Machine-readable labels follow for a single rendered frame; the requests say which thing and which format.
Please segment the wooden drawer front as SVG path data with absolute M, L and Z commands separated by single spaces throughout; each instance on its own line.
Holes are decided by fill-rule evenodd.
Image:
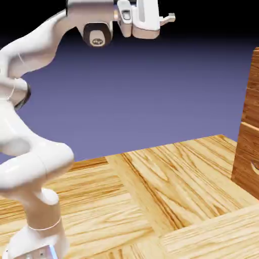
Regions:
M 252 54 L 242 121 L 259 128 L 259 47 Z
M 259 168 L 259 128 L 240 124 L 231 180 L 259 200 L 259 176 L 251 168 Z

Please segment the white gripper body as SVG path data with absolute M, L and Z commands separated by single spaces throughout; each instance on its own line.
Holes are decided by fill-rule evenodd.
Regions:
M 140 39 L 155 39 L 160 34 L 158 0 L 137 0 L 132 7 L 132 35 Z

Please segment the brown wooden cabinet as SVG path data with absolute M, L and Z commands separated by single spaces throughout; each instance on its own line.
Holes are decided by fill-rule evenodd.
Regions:
M 259 47 L 252 54 L 231 180 L 259 200 Z

